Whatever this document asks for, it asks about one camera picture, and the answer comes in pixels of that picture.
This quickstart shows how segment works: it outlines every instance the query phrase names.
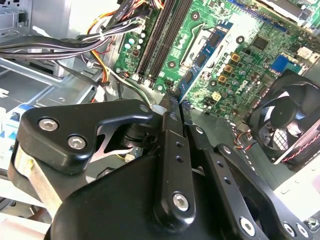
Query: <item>connector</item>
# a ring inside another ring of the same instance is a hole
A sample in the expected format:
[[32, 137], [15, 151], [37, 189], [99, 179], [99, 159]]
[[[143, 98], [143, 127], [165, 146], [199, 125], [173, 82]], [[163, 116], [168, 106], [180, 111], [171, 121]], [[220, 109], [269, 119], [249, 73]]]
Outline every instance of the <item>connector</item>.
[[211, 96], [212, 96], [213, 100], [215, 100], [217, 102], [219, 102], [221, 99], [221, 94], [217, 91], [215, 91]]

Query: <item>mounting hole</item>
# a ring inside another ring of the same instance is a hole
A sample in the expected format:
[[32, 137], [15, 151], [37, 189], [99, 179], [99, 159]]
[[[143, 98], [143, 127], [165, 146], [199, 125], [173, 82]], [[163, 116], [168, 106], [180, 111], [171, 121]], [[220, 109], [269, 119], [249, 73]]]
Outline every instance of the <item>mounting hole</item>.
[[145, 113], [149, 112], [148, 108], [145, 105], [140, 105], [140, 109]]
[[184, 162], [184, 160], [180, 156], [176, 156], [175, 159], [181, 164]]
[[193, 13], [191, 13], [191, 19], [193, 21], [197, 21], [200, 18], [200, 13], [198, 11], [194, 11]]
[[231, 182], [230, 182], [230, 180], [229, 180], [228, 178], [225, 177], [225, 178], [224, 178], [224, 181], [225, 181], [226, 184], [231, 185]]
[[179, 141], [176, 141], [175, 142], [175, 145], [178, 147], [178, 148], [182, 148], [184, 145], [183, 144], [181, 144], [181, 142], [179, 142]]
[[221, 162], [217, 161], [216, 163], [219, 165], [220, 168], [224, 167], [224, 165]]

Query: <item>chip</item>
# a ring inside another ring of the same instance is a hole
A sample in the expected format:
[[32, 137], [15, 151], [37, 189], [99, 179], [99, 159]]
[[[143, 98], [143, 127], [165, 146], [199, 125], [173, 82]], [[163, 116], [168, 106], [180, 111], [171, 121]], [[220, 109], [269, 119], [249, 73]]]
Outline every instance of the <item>chip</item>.
[[208, 41], [212, 47], [215, 47], [217, 45], [217, 43], [219, 42], [219, 40], [220, 40], [220, 35], [215, 33], [210, 37], [210, 39]]
[[225, 66], [225, 68], [224, 68], [224, 70], [227, 71], [228, 73], [231, 73], [233, 69], [234, 69], [234, 68], [233, 68], [232, 66], [230, 66], [230, 65], [227, 65], [227, 66]]
[[240, 56], [238, 54], [233, 54], [232, 57], [231, 57], [231, 60], [233, 60], [235, 62], [239, 62]]
[[205, 60], [206, 60], [206, 55], [204, 53], [200, 53], [199, 56], [197, 57], [197, 59], [195, 60], [195, 63], [199, 66], [202, 67], [202, 65], [204, 64]]
[[218, 81], [219, 81], [219, 82], [222, 82], [222, 83], [225, 83], [225, 82], [227, 81], [227, 78], [226, 78], [225, 76], [220, 76], [220, 77], [218, 78]]
[[193, 73], [189, 71], [189, 72], [184, 76], [183, 80], [186, 82], [186, 84], [189, 84], [189, 83], [193, 80], [193, 78], [194, 78]]
[[213, 8], [214, 6], [215, 6], [215, 2], [214, 2], [214, 1], [211, 1], [211, 2], [209, 3], [209, 7]]
[[253, 43], [252, 43], [252, 46], [256, 47], [257, 49], [260, 49], [260, 50], [265, 50], [266, 47], [268, 46], [269, 42], [267, 40], [265, 40], [264, 38], [260, 37], [260, 36], [257, 36]]

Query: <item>fan grill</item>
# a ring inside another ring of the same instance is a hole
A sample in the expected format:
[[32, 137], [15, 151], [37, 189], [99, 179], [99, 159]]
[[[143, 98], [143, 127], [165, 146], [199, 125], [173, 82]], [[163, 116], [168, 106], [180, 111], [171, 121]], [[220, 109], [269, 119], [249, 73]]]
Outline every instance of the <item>fan grill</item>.
[[284, 151], [288, 149], [288, 137], [285, 131], [277, 129], [274, 133], [273, 140], [280, 150]]

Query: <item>black arm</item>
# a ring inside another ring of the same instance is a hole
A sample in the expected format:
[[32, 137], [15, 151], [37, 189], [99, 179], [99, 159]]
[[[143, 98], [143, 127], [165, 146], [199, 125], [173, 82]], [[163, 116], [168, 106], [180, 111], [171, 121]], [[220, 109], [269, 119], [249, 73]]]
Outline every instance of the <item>black arm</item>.
[[[313, 239], [232, 149], [210, 145], [187, 102], [167, 93], [160, 105], [158, 113], [122, 100], [23, 115], [9, 177], [33, 187], [54, 216], [47, 239]], [[58, 128], [43, 129], [43, 119]], [[143, 156], [86, 183], [95, 154], [132, 146]]]

